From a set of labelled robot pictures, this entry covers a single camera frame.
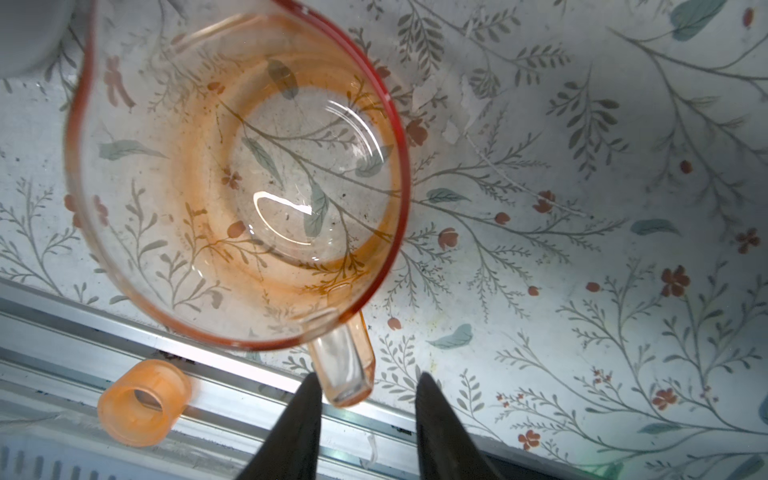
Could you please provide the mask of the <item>frosted white glass pitcher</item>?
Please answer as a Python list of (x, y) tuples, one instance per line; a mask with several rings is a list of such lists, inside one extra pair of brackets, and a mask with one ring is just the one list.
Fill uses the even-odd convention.
[(47, 59), (74, 8), (73, 0), (1, 0), (1, 78), (24, 74)]

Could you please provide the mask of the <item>orange glass pitcher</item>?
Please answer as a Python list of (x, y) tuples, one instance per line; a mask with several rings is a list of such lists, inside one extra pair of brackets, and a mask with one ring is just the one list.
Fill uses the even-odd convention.
[(100, 267), (174, 331), (305, 346), (331, 404), (366, 399), (410, 200), (371, 62), (298, 1), (93, 1), (86, 34), (65, 203)]

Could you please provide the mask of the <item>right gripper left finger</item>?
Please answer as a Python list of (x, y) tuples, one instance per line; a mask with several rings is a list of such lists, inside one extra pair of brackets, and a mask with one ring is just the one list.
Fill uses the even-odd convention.
[(317, 375), (311, 373), (236, 479), (315, 479), (321, 417), (322, 389)]

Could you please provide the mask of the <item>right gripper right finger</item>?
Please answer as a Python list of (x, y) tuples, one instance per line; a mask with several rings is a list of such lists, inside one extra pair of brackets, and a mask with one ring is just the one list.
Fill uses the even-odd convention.
[(416, 435), (422, 479), (500, 479), (476, 448), (433, 377), (422, 373), (416, 390)]

